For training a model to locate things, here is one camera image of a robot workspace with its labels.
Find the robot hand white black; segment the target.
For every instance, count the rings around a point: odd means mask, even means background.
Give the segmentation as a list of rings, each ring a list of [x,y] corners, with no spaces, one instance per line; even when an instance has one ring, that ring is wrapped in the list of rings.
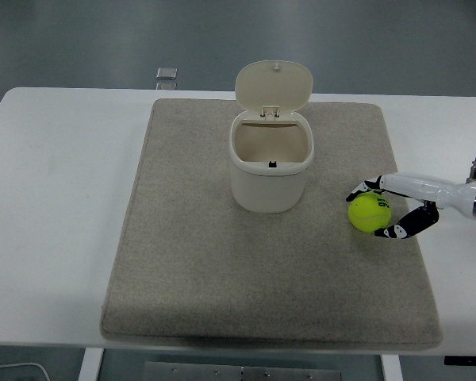
[[[346,198],[353,201],[361,194],[387,191],[416,199],[422,206],[409,212],[388,228],[374,231],[376,237],[410,238],[431,227],[439,220],[439,210],[451,207],[463,216],[476,219],[476,181],[454,184],[442,179],[421,178],[417,175],[392,173],[380,175],[359,184]]]

